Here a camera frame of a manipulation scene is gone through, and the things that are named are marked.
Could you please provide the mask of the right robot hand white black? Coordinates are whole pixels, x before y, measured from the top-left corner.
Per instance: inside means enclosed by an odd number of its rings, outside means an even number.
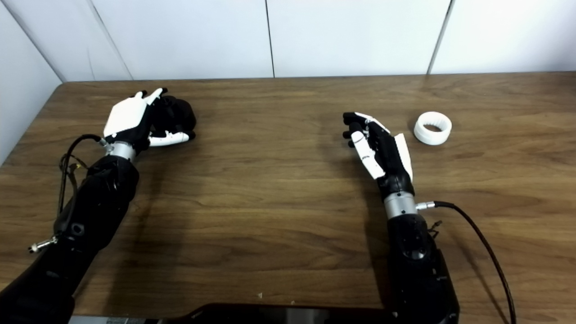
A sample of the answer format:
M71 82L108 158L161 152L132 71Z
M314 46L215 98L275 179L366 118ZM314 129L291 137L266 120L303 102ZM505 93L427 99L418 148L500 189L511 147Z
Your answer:
M398 192L414 195L411 160L403 135L393 136L380 121L364 113L345 112L343 123L348 126L343 138L376 181L381 198Z

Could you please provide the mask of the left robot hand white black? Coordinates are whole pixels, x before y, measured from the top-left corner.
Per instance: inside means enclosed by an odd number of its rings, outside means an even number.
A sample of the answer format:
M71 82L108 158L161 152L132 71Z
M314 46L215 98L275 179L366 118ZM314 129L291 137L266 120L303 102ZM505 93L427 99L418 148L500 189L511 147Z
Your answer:
M171 146L196 137L191 105L167 94L167 88L146 91L120 101L111 109L103 128L107 154L138 155L150 147Z

